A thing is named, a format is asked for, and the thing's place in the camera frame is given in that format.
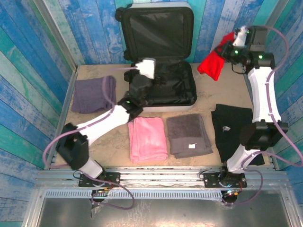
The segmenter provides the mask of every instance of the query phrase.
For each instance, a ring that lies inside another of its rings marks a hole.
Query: beige floor
[[[213,81],[207,75],[200,75],[196,68],[198,64],[192,64],[193,74],[196,81],[198,99],[194,107],[187,112],[167,112],[167,113],[142,113],[140,116],[158,116],[164,120],[171,116],[181,114],[199,113],[202,115],[207,134],[212,143],[214,153],[199,157],[175,159],[173,155],[162,162],[146,162],[140,166],[220,166],[221,161],[215,145],[214,127],[212,124],[211,111],[215,110],[216,104],[233,105],[238,107],[252,108],[250,96],[242,75],[238,75],[231,70],[230,64],[226,64],[221,72],[219,81]],[[109,68],[129,67],[128,65],[83,65],[80,66],[77,80],[92,79],[106,76]],[[116,78],[117,100],[120,100],[128,89],[128,83],[124,81],[123,72],[114,71],[112,75]],[[80,114],[69,109],[66,123],[72,122],[74,125],[89,121],[101,113]],[[89,148],[90,155],[103,166],[139,166],[130,160],[129,135],[127,125],[119,126],[109,133],[100,137]],[[58,155],[56,164],[62,164],[64,160]]]

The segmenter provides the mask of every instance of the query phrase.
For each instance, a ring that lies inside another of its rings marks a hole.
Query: black suitcase
[[[196,84],[191,66],[194,14],[186,2],[137,3],[118,8],[125,37],[124,58],[134,66],[144,58],[156,59],[155,80],[146,97],[148,112],[186,111],[195,104]],[[131,70],[124,79],[131,82]]]

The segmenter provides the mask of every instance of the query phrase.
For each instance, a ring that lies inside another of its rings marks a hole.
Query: purple towel
[[[81,114],[90,114],[102,110],[109,110],[112,105],[103,96],[103,78],[77,80],[71,110]],[[116,79],[112,76],[106,78],[106,94],[116,103]]]

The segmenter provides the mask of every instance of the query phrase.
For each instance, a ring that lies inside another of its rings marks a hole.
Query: purple cable
[[[84,174],[87,178],[89,178],[90,180],[97,181],[97,182],[101,182],[101,183],[111,183],[111,184],[113,184],[113,185],[116,185],[116,186],[118,186],[118,187],[123,188],[123,189],[124,189],[125,191],[127,191],[127,193],[132,197],[132,201],[133,201],[133,203],[132,203],[132,205],[131,205],[130,207],[119,207],[119,206],[117,206],[117,205],[110,204],[110,203],[104,203],[104,202],[96,202],[96,201],[94,201],[94,197],[98,194],[98,193],[96,193],[96,194],[93,194],[93,196],[92,196],[92,198],[91,198],[91,200],[92,200],[93,203],[95,202],[95,203],[97,203],[98,205],[110,206],[110,207],[117,208],[117,209],[121,209],[121,210],[130,210],[130,209],[134,208],[134,196],[133,196],[133,194],[132,194],[127,188],[125,188],[124,186],[122,186],[122,185],[120,185],[120,184],[118,184],[118,183],[114,183],[114,182],[110,182],[110,181],[104,181],[104,180],[98,180],[98,179],[95,179],[95,178],[93,178],[93,177],[91,177],[91,176],[85,174],[85,173],[83,173],[83,174]]]
[[[136,69],[136,68],[137,68],[136,66],[135,66],[135,67],[128,67],[128,68],[112,68],[112,69],[109,69],[109,70],[106,72],[106,75],[109,75],[111,71],[115,71],[115,70],[134,70],[134,69]],[[112,105],[111,110],[108,112],[108,114],[107,114],[105,117],[103,117],[103,118],[101,118],[101,119],[99,119],[99,120],[97,120],[97,121],[95,121],[95,122],[93,122],[93,123],[91,123],[91,124],[89,124],[89,125],[87,125],[87,126],[85,126],[85,127],[82,127],[82,128],[79,128],[79,129],[75,129],[75,130],[72,130],[72,131],[63,133],[63,134],[61,134],[60,136],[56,137],[53,141],[51,141],[51,142],[47,145],[47,147],[45,148],[45,150],[44,150],[44,152],[43,152],[43,155],[42,155],[42,160],[43,160],[45,166],[47,166],[47,167],[49,167],[49,168],[61,168],[61,167],[66,167],[66,166],[68,166],[67,164],[58,165],[58,166],[52,166],[52,165],[50,165],[50,164],[47,163],[46,155],[47,155],[48,150],[51,148],[51,146],[52,146],[57,140],[61,139],[62,137],[68,136],[68,135],[71,135],[71,134],[80,132],[80,131],[83,130],[83,129],[89,128],[89,127],[93,126],[94,124],[97,124],[97,123],[99,123],[99,122],[105,120],[106,118],[108,118],[108,117],[113,113],[113,111],[115,110],[115,105],[116,105],[116,104],[113,103],[113,101],[110,100],[110,98],[107,96],[107,93],[106,93],[106,79],[107,79],[107,77],[105,76],[105,77],[104,77],[104,81],[103,81],[103,83],[102,83],[102,92],[103,92],[103,95],[104,95],[105,99]]]
[[[273,27],[270,27],[270,26],[265,26],[265,25],[261,25],[260,27],[265,27],[265,28],[267,28],[267,29],[269,29],[269,30],[275,31],[276,33],[278,33],[278,34],[283,38],[283,40],[284,40],[284,42],[285,42],[286,52],[285,52],[284,58],[282,59],[282,61],[280,62],[280,64],[279,64],[277,67],[275,67],[275,68],[270,72],[270,74],[269,74],[268,77],[267,77],[266,84],[265,84],[265,85],[266,85],[266,95],[267,95],[267,102],[268,102],[269,114],[270,114],[270,116],[271,116],[271,119],[273,120],[273,122],[274,122],[276,128],[278,129],[278,131],[282,134],[282,136],[289,142],[289,144],[290,144],[290,145],[295,149],[295,151],[298,153],[299,157],[301,158],[301,164],[292,163],[292,162],[290,162],[290,161],[288,161],[288,160],[286,160],[286,159],[284,159],[284,158],[282,158],[282,157],[280,157],[280,156],[278,156],[278,155],[276,155],[276,154],[272,154],[272,153],[269,153],[269,152],[266,152],[266,151],[256,151],[256,152],[252,153],[251,155],[249,155],[246,159],[243,160],[243,162],[242,162],[242,164],[241,164],[241,167],[243,168],[245,162],[246,162],[247,160],[249,160],[253,155],[258,155],[258,154],[266,154],[266,155],[269,155],[269,156],[273,156],[273,157],[275,157],[275,158],[277,158],[277,159],[280,159],[281,161],[286,162],[287,164],[290,164],[290,165],[292,165],[292,166],[295,166],[295,167],[303,167],[303,155],[301,154],[301,152],[300,152],[300,150],[298,149],[298,147],[297,147],[297,146],[289,139],[289,137],[283,132],[283,130],[281,129],[280,125],[277,123],[277,121],[276,121],[275,118],[274,118],[274,115],[273,115],[273,113],[272,113],[273,110],[272,110],[271,101],[270,101],[270,94],[269,94],[269,80],[270,80],[271,76],[272,76],[279,68],[282,67],[282,65],[285,63],[285,61],[286,61],[286,59],[287,59],[287,57],[288,57],[288,52],[289,52],[288,41],[286,40],[286,37],[285,37],[280,31],[278,31],[277,29],[275,29],[275,28],[273,28]],[[244,201],[244,202],[239,202],[239,203],[227,203],[224,199],[222,199],[222,201],[225,202],[226,205],[228,205],[228,206],[231,206],[231,205],[233,205],[233,204],[234,204],[234,205],[246,204],[246,203],[252,201],[254,198],[256,198],[256,197],[260,194],[260,192],[261,192],[261,190],[262,190],[262,187],[263,187],[263,175],[262,175],[262,173],[261,173],[260,171],[258,171],[258,170],[249,170],[249,169],[246,169],[246,168],[243,169],[243,170],[246,171],[246,172],[257,172],[257,173],[259,173],[260,176],[261,176],[261,184],[260,184],[260,187],[259,187],[257,193],[256,193],[253,197],[251,197],[250,199],[248,199],[248,200],[246,200],[246,201]]]

